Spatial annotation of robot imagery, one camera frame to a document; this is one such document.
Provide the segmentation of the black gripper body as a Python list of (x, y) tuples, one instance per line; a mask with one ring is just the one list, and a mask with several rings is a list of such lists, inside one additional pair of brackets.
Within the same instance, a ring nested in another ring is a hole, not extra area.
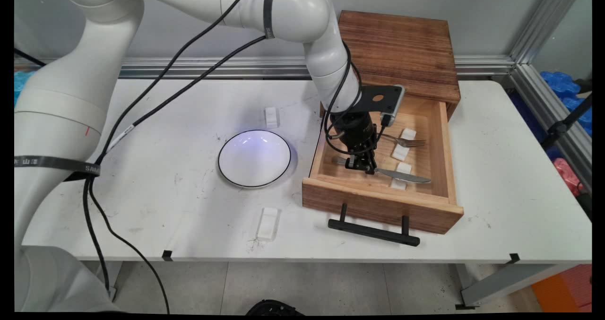
[(337, 133), (344, 133), (339, 141), (347, 148), (347, 151), (343, 151), (329, 141), (328, 145), (333, 150), (342, 154), (374, 157), (377, 132), (369, 112), (331, 113), (329, 118)]

